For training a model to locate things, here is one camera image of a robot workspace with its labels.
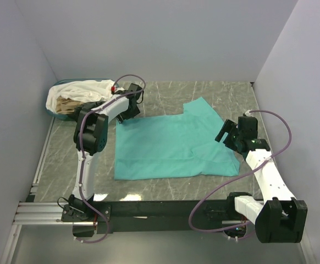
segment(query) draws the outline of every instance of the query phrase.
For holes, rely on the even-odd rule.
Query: cable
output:
[[[120,96],[110,100],[109,102],[107,102],[105,104],[102,104],[99,109],[92,110],[92,111],[86,113],[86,115],[84,116],[84,118],[82,120],[82,123],[81,123],[80,133],[79,133],[79,146],[80,146],[80,149],[81,149],[81,152],[82,152],[82,162],[81,162],[81,169],[80,169],[79,181],[78,181],[78,183],[79,183],[79,195],[81,196],[83,202],[90,209],[92,209],[94,212],[96,212],[99,216],[101,216],[103,218],[103,220],[105,221],[106,226],[107,226],[107,229],[106,229],[106,232],[105,232],[104,236],[102,236],[101,238],[99,238],[97,240],[93,240],[93,241],[86,240],[86,241],[84,241],[84,240],[82,240],[80,238],[76,238],[76,240],[78,240],[78,241],[80,241],[82,243],[93,244],[93,243],[100,242],[100,241],[104,240],[106,238],[106,236],[108,235],[108,233],[110,232],[110,224],[109,224],[108,219],[105,217],[105,215],[103,215],[101,212],[99,212],[97,209],[95,209],[90,203],[88,203],[87,200],[85,200],[85,197],[84,197],[83,192],[82,192],[82,180],[83,180],[83,170],[84,170],[84,162],[85,162],[85,151],[84,151],[84,148],[83,148],[83,131],[84,131],[84,127],[86,125],[86,121],[87,121],[88,116],[90,116],[91,114],[94,114],[94,113],[97,113],[97,112],[100,112],[100,111],[104,110],[106,107],[110,106],[112,103],[116,102],[118,99],[120,99],[122,97],[125,97],[125,96],[128,96],[128,95],[138,94],[139,92],[144,92],[144,89],[146,87],[146,82],[144,81],[144,79],[142,77],[140,77],[138,75],[135,75],[135,74],[125,74],[125,75],[121,76],[120,78],[118,78],[114,82],[113,87],[115,87],[118,84],[117,82],[119,80],[121,80],[122,78],[127,77],[127,76],[134,76],[134,77],[137,77],[138,79],[140,79],[143,82],[143,88],[141,90],[138,90],[138,91],[128,92],[126,94],[120,95]]]
[[[261,112],[261,113],[268,113],[268,114],[272,114],[273,116],[276,116],[277,118],[279,118],[283,123],[284,125],[286,126],[287,128],[287,131],[288,131],[288,136],[289,136],[289,139],[288,139],[288,142],[286,144],[286,146],[281,149],[280,151],[276,152],[275,154],[272,154],[268,159],[266,159],[263,163],[260,164],[260,166],[258,166],[257,168],[255,168],[254,170],[252,170],[251,172],[247,172],[235,179],[232,179],[232,180],[228,180],[226,181],[225,183],[217,186],[215,189],[213,189],[211,192],[209,192],[206,196],[204,196],[204,198],[202,198],[197,204],[196,206],[193,208],[193,210],[191,211],[190,215],[189,215],[189,218],[188,218],[188,224],[190,226],[191,229],[195,230],[195,231],[199,231],[199,232],[203,232],[203,233],[214,233],[214,232],[221,232],[221,231],[225,231],[225,230],[228,230],[228,229],[232,229],[232,228],[236,228],[236,227],[242,227],[242,226],[246,226],[247,224],[250,223],[250,221],[247,221],[245,223],[242,223],[242,224],[236,224],[236,225],[232,225],[230,227],[224,227],[224,228],[217,228],[217,229],[200,229],[200,228],[196,228],[193,226],[192,224],[192,219],[193,219],[193,215],[195,214],[195,212],[198,210],[198,208],[211,196],[213,195],[216,191],[218,191],[219,189],[221,189],[222,187],[232,183],[232,182],[235,182],[236,180],[240,180],[244,177],[247,177],[251,174],[254,174],[256,173],[258,170],[260,170],[262,167],[265,166],[266,163],[269,162],[269,160],[271,158],[274,158],[276,157],[277,155],[281,154],[282,152],[284,152],[291,144],[291,141],[292,141],[292,132],[291,132],[291,129],[290,127],[288,126],[287,122],[281,117],[279,116],[278,114],[274,113],[274,112],[271,112],[271,111],[267,111],[267,110],[251,110],[249,111],[249,113],[256,113],[256,112]]]
[[[60,200],[60,199],[63,199],[63,200],[65,200],[66,202],[68,202],[68,200],[67,200],[65,197],[59,197],[59,199],[57,199],[57,205],[63,209],[63,206],[60,205],[60,203],[59,203],[59,200]]]

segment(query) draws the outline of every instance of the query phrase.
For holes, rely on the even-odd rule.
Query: fabric pile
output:
[[[83,103],[108,101],[113,84],[113,80],[85,80],[55,85],[49,90],[46,109],[54,114],[70,114]]]

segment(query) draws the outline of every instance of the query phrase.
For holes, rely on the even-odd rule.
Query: gray marble surface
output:
[[[129,82],[120,83],[126,89]],[[224,120],[237,121],[248,109],[257,109],[254,91],[249,82],[190,81],[148,82],[141,113],[137,118],[182,114],[183,103],[203,97]],[[260,114],[259,137],[267,139]],[[77,151],[73,143],[76,123],[55,119],[46,159],[41,170],[35,202],[55,202],[68,197],[74,187],[77,171]],[[198,200],[231,177],[198,175],[189,178],[114,180],[115,120],[109,125],[107,146],[102,152],[95,175],[95,200]],[[241,162],[240,175],[250,171]],[[225,199],[232,191],[247,191],[261,199],[261,191],[253,175],[235,181],[217,191],[211,199]]]

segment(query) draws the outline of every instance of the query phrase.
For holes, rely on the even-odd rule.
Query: gray floor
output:
[[[23,226],[12,264],[302,264],[299,244],[261,244],[256,236],[237,244],[221,233],[115,233],[97,244],[73,240],[71,226]]]
[[[128,88],[129,83],[121,83]],[[181,114],[183,103],[203,97],[225,120],[237,121],[238,116],[248,109],[257,109],[254,91],[249,82],[149,82],[140,105],[141,114],[152,117]],[[259,137],[267,138],[260,114]],[[41,178],[35,197],[36,202],[55,202],[60,196],[68,197],[73,189],[77,171],[77,154],[73,143],[76,123],[55,120],[51,139],[47,146],[46,160],[41,170]],[[191,178],[114,180],[115,121],[109,126],[108,142],[100,156],[95,176],[97,199],[118,200],[198,200],[228,177],[199,175]],[[242,158],[240,174],[250,171]],[[212,199],[225,199],[231,191],[247,191],[256,199],[261,199],[261,191],[254,178],[248,176],[235,181],[214,194]]]

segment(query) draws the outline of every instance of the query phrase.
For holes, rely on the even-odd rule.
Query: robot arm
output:
[[[73,209],[80,212],[86,211],[85,204],[82,202],[82,197],[79,192],[82,161],[84,161],[84,168],[82,170],[82,193],[85,200],[90,201],[94,196],[94,176],[100,152],[105,148],[107,142],[108,124],[114,118],[117,118],[119,122],[122,123],[124,120],[135,117],[140,113],[137,106],[137,100],[140,97],[140,93],[122,96],[125,93],[139,90],[141,90],[139,85],[131,84],[127,91],[116,91],[110,100],[104,104],[94,108],[85,107],[81,109],[74,133],[74,142],[76,143],[78,150],[78,168],[75,186],[72,195],[69,198],[69,203]],[[108,103],[109,106],[103,109],[103,106]],[[83,159],[79,146],[80,128],[82,120],[90,111],[94,111],[94,113],[88,116],[83,131],[82,140],[85,151],[85,159]]]
[[[259,240],[271,242],[300,242],[307,215],[304,201],[297,200],[287,188],[275,163],[271,159],[270,147],[265,139],[258,139],[258,120],[242,116],[238,123],[226,120],[215,138],[226,147],[241,154],[252,170],[267,163],[254,175],[263,195],[263,204],[249,195],[234,198],[235,210],[251,221]]]

